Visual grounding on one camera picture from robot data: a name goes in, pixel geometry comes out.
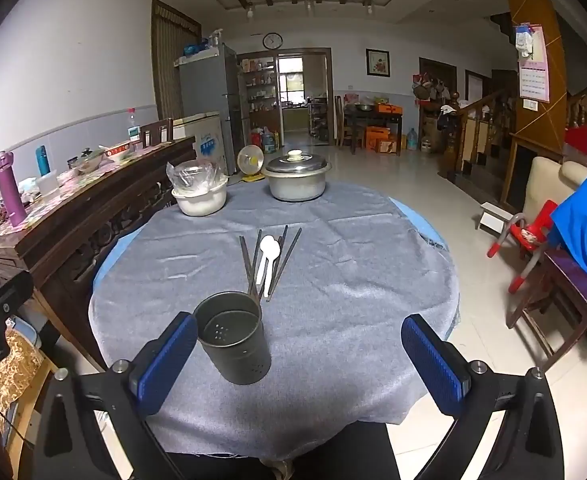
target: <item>window curtain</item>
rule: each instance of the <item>window curtain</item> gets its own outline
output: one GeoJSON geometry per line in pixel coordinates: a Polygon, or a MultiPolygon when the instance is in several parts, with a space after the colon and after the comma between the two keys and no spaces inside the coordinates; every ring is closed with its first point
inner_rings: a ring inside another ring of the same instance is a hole
{"type": "Polygon", "coordinates": [[[151,56],[158,119],[184,116],[179,68],[174,61],[185,46],[198,43],[202,27],[179,10],[153,0],[151,13],[151,56]]]}

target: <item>wall trim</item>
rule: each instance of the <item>wall trim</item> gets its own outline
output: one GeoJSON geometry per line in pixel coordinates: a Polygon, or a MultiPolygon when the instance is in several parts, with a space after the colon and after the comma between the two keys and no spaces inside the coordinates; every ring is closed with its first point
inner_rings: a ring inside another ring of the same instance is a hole
{"type": "MultiPolygon", "coordinates": [[[[145,110],[147,108],[155,108],[155,107],[156,107],[156,105],[153,104],[153,105],[136,106],[135,109],[136,110],[145,110]]],[[[50,130],[46,130],[45,132],[36,134],[33,137],[29,137],[27,139],[21,140],[20,142],[17,142],[16,144],[11,145],[8,148],[5,148],[4,150],[6,152],[12,152],[13,150],[19,148],[20,146],[23,146],[25,144],[28,144],[32,140],[36,140],[36,139],[39,139],[40,137],[47,136],[49,134],[52,134],[53,132],[57,132],[58,130],[63,130],[64,128],[68,128],[69,126],[75,126],[76,124],[86,123],[87,121],[92,121],[94,119],[99,119],[100,117],[107,117],[109,115],[121,114],[121,113],[126,112],[128,110],[129,110],[129,108],[123,108],[122,110],[115,110],[113,112],[106,112],[106,113],[103,113],[103,114],[97,114],[97,115],[94,115],[94,116],[91,116],[91,117],[86,117],[84,119],[80,119],[78,121],[72,121],[72,122],[67,123],[67,124],[62,124],[61,126],[57,126],[55,128],[51,128],[50,130]]]]}

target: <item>wooden sideboard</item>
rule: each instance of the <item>wooden sideboard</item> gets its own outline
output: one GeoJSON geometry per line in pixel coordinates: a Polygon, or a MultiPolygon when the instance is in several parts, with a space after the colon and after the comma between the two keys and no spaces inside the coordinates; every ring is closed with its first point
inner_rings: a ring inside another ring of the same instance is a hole
{"type": "Polygon", "coordinates": [[[0,236],[0,285],[28,270],[35,283],[32,303],[98,368],[106,364],[88,321],[93,279],[119,238],[175,203],[166,164],[195,159],[194,141],[147,153],[91,183],[39,224],[0,236]]]}

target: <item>clock face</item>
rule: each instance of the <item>clock face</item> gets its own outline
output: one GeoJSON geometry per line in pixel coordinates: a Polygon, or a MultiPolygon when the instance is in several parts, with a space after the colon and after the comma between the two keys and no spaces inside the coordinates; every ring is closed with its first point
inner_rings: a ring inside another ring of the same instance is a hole
{"type": "Polygon", "coordinates": [[[262,40],[262,44],[269,50],[275,50],[282,46],[282,36],[277,32],[269,32],[262,40]]]}

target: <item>blue gripper pad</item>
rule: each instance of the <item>blue gripper pad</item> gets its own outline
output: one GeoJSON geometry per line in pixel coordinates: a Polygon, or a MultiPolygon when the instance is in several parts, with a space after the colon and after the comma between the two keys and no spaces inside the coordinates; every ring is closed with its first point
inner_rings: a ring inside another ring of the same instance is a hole
{"type": "Polygon", "coordinates": [[[402,346],[438,409],[445,415],[459,416],[471,386],[462,355],[442,341],[419,314],[405,318],[400,333],[402,346]]]}
{"type": "Polygon", "coordinates": [[[195,317],[180,312],[159,338],[149,341],[136,355],[129,387],[142,418],[160,411],[197,341],[195,317]]]}

